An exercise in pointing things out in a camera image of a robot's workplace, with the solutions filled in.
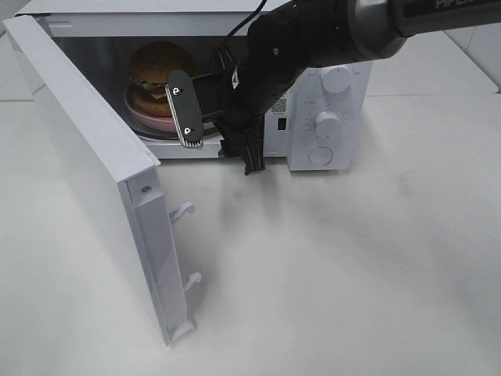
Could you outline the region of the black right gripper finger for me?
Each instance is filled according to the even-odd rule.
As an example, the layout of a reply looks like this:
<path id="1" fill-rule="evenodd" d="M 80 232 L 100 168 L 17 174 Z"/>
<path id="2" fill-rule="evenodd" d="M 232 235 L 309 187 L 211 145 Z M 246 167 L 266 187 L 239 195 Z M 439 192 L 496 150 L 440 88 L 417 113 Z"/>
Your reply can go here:
<path id="1" fill-rule="evenodd" d="M 238 135 L 237 150 L 244 161 L 244 175 L 253 175 L 265 170 L 263 135 L 259 132 Z"/>
<path id="2" fill-rule="evenodd" d="M 238 139 L 223 138 L 220 141 L 220 145 L 219 157 L 241 157 L 241 142 Z"/>

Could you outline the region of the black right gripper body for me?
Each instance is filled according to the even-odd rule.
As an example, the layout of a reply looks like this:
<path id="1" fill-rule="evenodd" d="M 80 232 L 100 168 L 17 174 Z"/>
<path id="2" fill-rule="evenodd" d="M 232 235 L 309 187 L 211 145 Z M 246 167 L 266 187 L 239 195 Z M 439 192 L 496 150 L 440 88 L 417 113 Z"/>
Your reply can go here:
<path id="1" fill-rule="evenodd" d="M 235 66 L 219 70 L 217 89 L 224 109 L 217 128 L 224 136 L 259 133 L 264 114 L 303 73 L 293 66 Z"/>

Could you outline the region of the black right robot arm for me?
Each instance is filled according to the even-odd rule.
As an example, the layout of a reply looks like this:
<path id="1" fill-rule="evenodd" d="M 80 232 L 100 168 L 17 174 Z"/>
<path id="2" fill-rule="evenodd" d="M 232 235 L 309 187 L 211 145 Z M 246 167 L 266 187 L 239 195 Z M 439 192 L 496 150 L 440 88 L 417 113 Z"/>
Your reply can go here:
<path id="1" fill-rule="evenodd" d="M 245 175 L 265 170 L 265 113 L 308 68 L 387 59 L 415 34 L 499 21 L 498 1 L 289 1 L 251 23 L 247 54 L 225 72 L 222 150 Z"/>

